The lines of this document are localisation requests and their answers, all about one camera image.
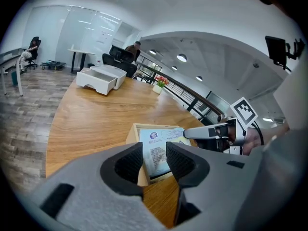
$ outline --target white pants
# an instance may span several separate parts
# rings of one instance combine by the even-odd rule
[[[24,51],[20,55],[20,64],[21,64],[21,70],[24,69],[25,60],[32,57],[32,54],[30,52]]]

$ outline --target office chair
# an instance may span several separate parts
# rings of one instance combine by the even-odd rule
[[[137,71],[137,66],[132,64],[134,61],[134,54],[114,45],[111,46],[109,55],[104,53],[102,58],[103,64],[111,65],[126,71],[126,77],[132,78]]]
[[[39,45],[40,45],[40,43],[41,43],[41,40],[39,40],[39,37],[34,37],[34,38],[31,40],[31,42],[32,42],[32,41],[36,41],[36,42],[37,42],[37,46],[38,46],[38,49],[39,49]],[[25,70],[25,71],[27,71],[28,68],[31,69],[31,67],[33,67],[34,69],[35,69],[36,67],[38,67],[38,65],[33,61],[33,60],[36,60],[36,58],[37,58],[37,56],[32,56],[31,58],[26,59],[26,61],[28,61],[29,64],[26,65],[26,66],[24,66],[24,70]]]

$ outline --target white storage bin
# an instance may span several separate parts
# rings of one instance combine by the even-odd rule
[[[90,67],[90,69],[96,72],[102,73],[104,75],[116,77],[117,81],[116,81],[114,90],[118,90],[120,88],[120,86],[123,84],[125,77],[126,77],[126,71],[119,69],[117,67],[114,67],[114,66],[106,65],[106,64],[93,66],[93,67]]]
[[[97,92],[107,95],[108,92],[115,87],[116,78],[102,73],[86,70],[83,72],[77,72],[76,83],[79,86],[88,86],[94,88]]]

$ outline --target flower pot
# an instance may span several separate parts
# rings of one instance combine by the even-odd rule
[[[154,87],[153,87],[153,92],[156,92],[157,94],[160,94],[161,92],[162,92],[162,87],[159,87],[158,85],[155,85]]]

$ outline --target green trash bin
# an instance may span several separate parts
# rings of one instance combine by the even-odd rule
[[[18,82],[17,82],[17,74],[16,74],[16,71],[12,72],[12,73],[11,73],[11,76],[12,76],[13,85],[17,86],[17,85],[18,85]]]

